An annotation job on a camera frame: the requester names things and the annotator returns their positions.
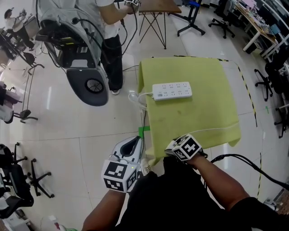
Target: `white tile floor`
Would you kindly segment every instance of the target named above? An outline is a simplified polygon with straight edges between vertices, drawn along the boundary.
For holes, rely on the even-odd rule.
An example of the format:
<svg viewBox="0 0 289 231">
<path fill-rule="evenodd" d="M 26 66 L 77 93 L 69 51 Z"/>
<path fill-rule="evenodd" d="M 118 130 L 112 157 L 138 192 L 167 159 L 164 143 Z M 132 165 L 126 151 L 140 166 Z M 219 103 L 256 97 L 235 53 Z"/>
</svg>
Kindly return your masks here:
<svg viewBox="0 0 289 231">
<path fill-rule="evenodd" d="M 182 10 L 183 14 L 188 14 L 189 9 Z M 166 16 L 168 48 L 163 49 L 157 36 L 150 29 L 141 44 L 138 36 L 134 38 L 123 57 L 123 68 L 138 65 L 142 59 L 152 56 L 192 55 L 231 60 L 221 64 L 238 108 L 242 139 L 233 148 L 224 144 L 208 149 L 209 158 L 224 153 L 238 153 L 259 165 L 261 153 L 263 170 L 272 177 L 285 181 L 289 174 L 289 135 L 284 134 L 282 139 L 278 139 L 280 127 L 273 124 L 279 120 L 275 112 L 275 107 L 280 104 L 279 98 L 274 94 L 265 102 L 264 89 L 254 86 L 257 82 L 254 69 L 258 68 L 265 73 L 265 62 L 258 55 L 249 55 L 242 51 L 245 46 L 243 37 L 246 35 L 241 29 L 232 27 L 236 37 L 223 39 L 220 28 L 208 27 L 212 18 L 218 18 L 213 9 L 202 8 L 196 24 L 204 29 L 206 34 L 201 36 L 198 31 L 191 29 L 177 37 L 177 30 L 185 27 L 187 23 L 173 16 Z M 159 24 L 163 29 L 162 16 L 159 18 Z M 142 34 L 147 26 L 145 21 Z M 133 16 L 126 18 L 126 27 L 130 38 L 135 29 Z M 56 197 L 35 197 L 34 206 L 24 209 L 33 223 L 38 227 L 42 224 L 43 231 L 49 230 L 46 216 L 54 214 L 65 226 L 80 230 L 85 217 L 107 191 L 100 180 L 103 161 L 117 142 L 136 135 L 138 127 L 142 125 L 139 108 L 131 104 L 127 98 L 128 92 L 137 88 L 138 67 L 124 72 L 125 84 L 120 95 L 110 95 L 108 104 L 103 107 L 91 107 L 83 104 L 75 96 L 64 72 L 53 65 L 49 56 L 41 54 L 36 61 L 42 63 L 45 69 L 37 68 L 35 71 L 29 109 L 32 116 L 38 117 L 39 121 L 21 124 L 15 119 L 10 125 L 1 122 L 0 142 L 11 148 L 15 142 L 20 142 L 18 154 L 26 155 L 29 159 L 36 158 L 38 174 L 52 172 L 52 177 L 46 178 L 43 183 Z M 247 91 L 234 62 L 243 72 L 257 109 L 258 127 L 255 125 Z M 8 87 L 15 86 L 19 93 L 23 93 L 26 78 L 21 76 L 23 71 L 15 69 L 25 68 L 26 64 L 18 58 L 9 67 L 11 70 L 5 70 L 1 79 Z M 15 111 L 21 108 L 22 105 L 16 105 Z M 145 138 L 146 148 L 149 148 L 149 132 L 145 132 Z M 251 196 L 257 196 L 257 172 L 233 158 L 218 162 L 217 166 L 237 179 Z M 155 169 L 159 174 L 163 172 L 161 163 Z M 279 186 L 262 177 L 259 200 L 272 198 L 279 190 Z"/>
</svg>

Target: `black shirt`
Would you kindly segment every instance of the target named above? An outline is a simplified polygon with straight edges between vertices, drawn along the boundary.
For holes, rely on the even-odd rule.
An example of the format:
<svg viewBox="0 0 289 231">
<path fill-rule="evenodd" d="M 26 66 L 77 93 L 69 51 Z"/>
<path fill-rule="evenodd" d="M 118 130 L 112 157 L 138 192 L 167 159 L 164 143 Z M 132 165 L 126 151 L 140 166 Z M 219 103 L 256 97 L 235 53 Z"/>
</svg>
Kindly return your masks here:
<svg viewBox="0 0 289 231">
<path fill-rule="evenodd" d="M 238 202 L 229 212 L 209 196 L 191 167 L 153 172 L 136 183 L 116 230 L 289 230 L 289 219 L 256 198 Z"/>
</svg>

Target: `power outlet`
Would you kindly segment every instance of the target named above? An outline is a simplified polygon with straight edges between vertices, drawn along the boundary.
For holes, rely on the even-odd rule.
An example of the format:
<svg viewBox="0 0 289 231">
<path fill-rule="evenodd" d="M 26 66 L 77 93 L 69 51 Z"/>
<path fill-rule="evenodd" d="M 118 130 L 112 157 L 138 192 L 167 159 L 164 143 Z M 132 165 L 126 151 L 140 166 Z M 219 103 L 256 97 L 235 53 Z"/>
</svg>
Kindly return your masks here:
<svg viewBox="0 0 289 231">
<path fill-rule="evenodd" d="M 192 96 L 189 82 L 162 83 L 153 85 L 153 96 L 155 101 L 187 98 Z"/>
</svg>

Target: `person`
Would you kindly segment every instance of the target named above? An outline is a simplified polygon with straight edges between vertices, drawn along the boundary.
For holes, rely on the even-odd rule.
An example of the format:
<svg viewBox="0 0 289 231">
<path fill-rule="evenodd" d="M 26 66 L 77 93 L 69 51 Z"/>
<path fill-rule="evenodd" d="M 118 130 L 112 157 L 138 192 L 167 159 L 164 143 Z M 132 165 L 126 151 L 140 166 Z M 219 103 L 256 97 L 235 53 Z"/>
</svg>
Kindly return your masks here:
<svg viewBox="0 0 289 231">
<path fill-rule="evenodd" d="M 10 48 L 9 48 L 9 46 L 7 45 L 7 43 L 6 43 L 6 41 L 5 41 L 5 39 L 7 40 L 8 38 L 6 37 L 6 36 L 4 36 L 4 35 L 0 35 L 0 46 L 1 46 L 1 50 L 3 50 L 5 53 L 6 53 L 6 55 L 7 55 L 7 57 L 9 58 L 9 59 L 11 59 L 11 60 L 15 60 L 15 57 L 13 56 L 13 54 L 10 52 Z"/>
<path fill-rule="evenodd" d="M 129 4 L 118 9 L 114 0 L 76 0 L 76 6 L 91 15 L 96 21 L 100 21 L 101 26 L 104 27 L 105 40 L 102 44 L 101 63 L 107 73 L 109 89 L 113 95 L 118 95 L 123 84 L 122 49 L 118 35 L 120 21 L 126 15 L 133 14 L 131 6 L 134 7 L 135 12 L 138 7 Z"/>
<path fill-rule="evenodd" d="M 30 41 L 30 38 L 27 34 L 27 31 L 24 27 L 24 24 L 21 20 L 19 20 L 18 18 L 13 18 L 11 17 L 12 15 L 12 10 L 8 9 L 5 14 L 4 14 L 4 18 L 5 18 L 5 22 L 6 22 L 6 27 L 8 29 L 12 29 L 13 32 L 19 36 L 20 38 L 22 38 L 25 46 L 29 47 L 30 51 L 33 51 L 33 47 L 34 47 L 34 43 Z"/>
<path fill-rule="evenodd" d="M 250 197 L 234 178 L 199 153 L 187 164 L 166 157 L 163 165 L 165 173 L 158 177 L 146 159 L 141 161 L 144 177 L 130 193 L 119 225 L 115 226 L 126 194 L 110 190 L 85 219 L 82 231 L 289 229 L 286 215 Z M 200 176 L 224 209 L 211 199 Z"/>
</svg>

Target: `yellow-green cloth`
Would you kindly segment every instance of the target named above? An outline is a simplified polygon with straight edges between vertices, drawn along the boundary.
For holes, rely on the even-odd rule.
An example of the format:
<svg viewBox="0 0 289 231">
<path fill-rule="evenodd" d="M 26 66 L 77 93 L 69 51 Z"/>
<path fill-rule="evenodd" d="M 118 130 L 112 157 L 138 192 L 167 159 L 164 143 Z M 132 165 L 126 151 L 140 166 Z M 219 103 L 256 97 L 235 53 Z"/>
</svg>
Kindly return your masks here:
<svg viewBox="0 0 289 231">
<path fill-rule="evenodd" d="M 176 137 L 192 135 L 203 149 L 224 143 L 235 146 L 241 138 L 233 94 L 223 67 L 217 59 L 172 57 L 141 61 L 138 92 L 152 92 L 153 84 L 189 82 L 192 97 L 154 101 L 147 96 L 152 148 L 146 151 L 155 165 L 168 144 Z"/>
</svg>

